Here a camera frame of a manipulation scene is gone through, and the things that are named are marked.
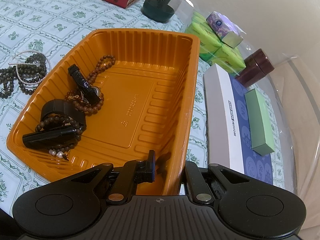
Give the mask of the white and blue flat box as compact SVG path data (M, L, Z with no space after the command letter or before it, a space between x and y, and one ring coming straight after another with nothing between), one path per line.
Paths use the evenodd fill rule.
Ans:
M203 79L209 163L273 184L271 156L252 150L247 89L217 64L206 70Z

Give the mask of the orange plastic tray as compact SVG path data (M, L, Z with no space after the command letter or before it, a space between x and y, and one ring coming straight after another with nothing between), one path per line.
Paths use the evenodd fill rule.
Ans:
M101 163L122 166L156 154L153 184L139 194L174 195L180 190L193 113L199 39L190 34L150 29L98 29L80 41L31 96L14 123L7 148L49 181L65 178ZM104 94L102 109L86 119L81 141L68 160L28 149L22 142L35 130L41 109L75 88L68 68L76 64L84 76L104 55L113 67L97 76Z

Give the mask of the green tissue pack bundle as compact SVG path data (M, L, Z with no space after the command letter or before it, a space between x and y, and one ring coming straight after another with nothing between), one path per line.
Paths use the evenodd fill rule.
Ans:
M246 68L239 48L223 43L199 12L193 12L185 33L200 39L199 57L210 66L216 63L233 76L239 75Z

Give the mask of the light green long box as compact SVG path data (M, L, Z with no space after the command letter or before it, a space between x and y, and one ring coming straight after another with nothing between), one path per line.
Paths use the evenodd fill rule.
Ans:
M275 151L271 121L261 93L252 89L245 94L252 150L261 156Z

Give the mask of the purple tissue pack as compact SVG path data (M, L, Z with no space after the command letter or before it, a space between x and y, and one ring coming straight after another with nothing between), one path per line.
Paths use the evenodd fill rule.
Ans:
M231 48L236 48L244 40L246 33L227 16L214 11L206 21L219 39Z

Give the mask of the black leather wristwatch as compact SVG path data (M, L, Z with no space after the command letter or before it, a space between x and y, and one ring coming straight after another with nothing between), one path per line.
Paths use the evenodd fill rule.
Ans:
M92 86L85 79L77 65L73 64L68 68L69 75L78 86L81 96L86 103L96 105L101 100L101 91L98 87Z

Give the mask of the dark green glass jar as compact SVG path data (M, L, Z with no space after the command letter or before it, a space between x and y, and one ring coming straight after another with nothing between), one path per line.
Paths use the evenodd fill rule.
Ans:
M175 14L182 0L145 0L142 13L159 23L168 22Z

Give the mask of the pearl stud earrings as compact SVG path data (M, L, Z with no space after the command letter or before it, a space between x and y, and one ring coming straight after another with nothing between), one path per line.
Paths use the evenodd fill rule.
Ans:
M54 157L57 157L59 159L64 159L66 161L69 161L69 156L68 156L68 152L63 152L62 150L55 150L55 149L50 149L48 151L48 153L51 155L51 156L54 156Z

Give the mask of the brown cylindrical canister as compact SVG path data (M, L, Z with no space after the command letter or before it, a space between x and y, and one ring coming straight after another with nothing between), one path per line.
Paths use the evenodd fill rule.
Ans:
M274 70L272 62L260 48L244 59L246 68L235 77L245 88L255 84Z

